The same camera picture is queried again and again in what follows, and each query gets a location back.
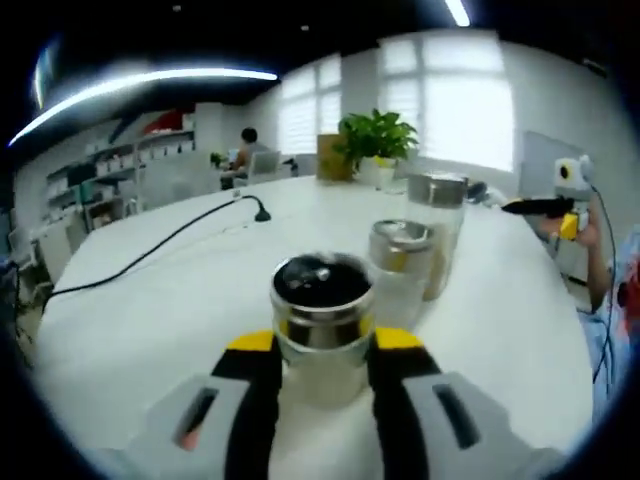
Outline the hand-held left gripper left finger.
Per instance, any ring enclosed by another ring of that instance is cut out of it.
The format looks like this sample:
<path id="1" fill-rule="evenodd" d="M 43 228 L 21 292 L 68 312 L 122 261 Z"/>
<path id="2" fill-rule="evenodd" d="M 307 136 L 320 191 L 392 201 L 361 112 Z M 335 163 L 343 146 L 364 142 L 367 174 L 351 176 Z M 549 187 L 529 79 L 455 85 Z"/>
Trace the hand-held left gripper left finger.
<path id="1" fill-rule="evenodd" d="M 208 375 L 156 401 L 122 448 L 100 448 L 108 479 L 265 479 L 279 417 L 282 356 L 275 334 L 233 340 Z"/>

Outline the person's right hand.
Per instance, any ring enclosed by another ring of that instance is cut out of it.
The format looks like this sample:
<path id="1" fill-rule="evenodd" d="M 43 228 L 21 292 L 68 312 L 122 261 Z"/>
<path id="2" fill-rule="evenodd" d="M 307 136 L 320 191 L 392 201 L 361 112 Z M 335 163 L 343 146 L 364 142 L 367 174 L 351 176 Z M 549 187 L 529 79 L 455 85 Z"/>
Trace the person's right hand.
<path id="1" fill-rule="evenodd" d="M 555 235 L 560 232 L 562 220 L 543 218 L 539 223 L 539 230 L 542 233 Z M 601 230 L 599 221 L 591 218 L 587 226 L 580 231 L 574 241 L 585 247 L 589 253 L 600 252 L 601 250 Z"/>

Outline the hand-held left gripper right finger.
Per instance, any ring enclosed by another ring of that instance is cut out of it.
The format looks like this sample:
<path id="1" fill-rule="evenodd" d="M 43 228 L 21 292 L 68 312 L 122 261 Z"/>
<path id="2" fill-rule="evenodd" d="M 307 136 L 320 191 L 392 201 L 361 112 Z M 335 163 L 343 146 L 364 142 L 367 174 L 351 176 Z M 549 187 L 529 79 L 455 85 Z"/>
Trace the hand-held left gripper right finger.
<path id="1" fill-rule="evenodd" d="M 368 378 L 386 479 L 547 479 L 564 462 L 519 438 L 499 403 L 441 372 L 405 330 L 377 328 Z"/>

